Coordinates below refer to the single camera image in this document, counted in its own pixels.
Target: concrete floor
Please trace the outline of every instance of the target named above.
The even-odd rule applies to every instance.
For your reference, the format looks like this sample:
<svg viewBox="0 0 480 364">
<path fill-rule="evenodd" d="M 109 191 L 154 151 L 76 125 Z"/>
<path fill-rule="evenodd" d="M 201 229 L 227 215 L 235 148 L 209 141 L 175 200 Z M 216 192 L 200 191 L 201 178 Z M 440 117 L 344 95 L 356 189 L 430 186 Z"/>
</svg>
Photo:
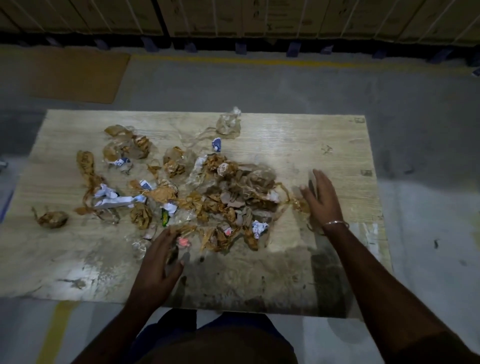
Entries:
<svg viewBox="0 0 480 364">
<path fill-rule="evenodd" d="M 420 60 L 300 55 L 339 64 L 292 67 L 173 62 L 140 54 L 132 58 L 115 102 L 99 105 L 29 97 L 19 87 L 24 80 L 17 57 L 0 49 L 0 153 L 13 162 L 0 174 L 2 204 L 48 108 L 224 112 L 236 105 L 243 112 L 364 114 L 395 275 L 480 353 L 480 80 L 459 62 L 424 67 Z M 283 54 L 248 57 L 284 59 Z M 346 61 L 348 67 L 340 64 Z M 38 358 L 56 304 L 0 300 L 0 363 Z M 54 362 L 69 362 L 118 310 L 109 304 L 76 307 Z M 157 311 L 156 319 L 164 311 Z M 201 312 L 198 325 L 215 316 Z M 360 321 L 271 318 L 300 363 L 381 362 Z"/>
</svg>

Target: silver bracelet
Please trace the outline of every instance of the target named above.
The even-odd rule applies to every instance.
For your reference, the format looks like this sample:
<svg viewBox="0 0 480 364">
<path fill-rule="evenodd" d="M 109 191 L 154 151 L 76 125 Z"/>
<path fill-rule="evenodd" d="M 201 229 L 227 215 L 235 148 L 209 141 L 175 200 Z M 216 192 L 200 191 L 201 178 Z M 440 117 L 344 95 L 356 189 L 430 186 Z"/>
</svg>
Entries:
<svg viewBox="0 0 480 364">
<path fill-rule="evenodd" d="M 325 227 L 325 226 L 327 226 L 327 225 L 333 225 L 333 224 L 344 224 L 344 225 L 347 227 L 347 229 L 350 229 L 349 223 L 346 222 L 346 221 L 342 221 L 342 220 L 333 220 L 333 221 L 330 221 L 330 222 L 328 222 L 328 223 L 326 223 L 326 224 L 323 224 L 322 228 Z"/>
</svg>

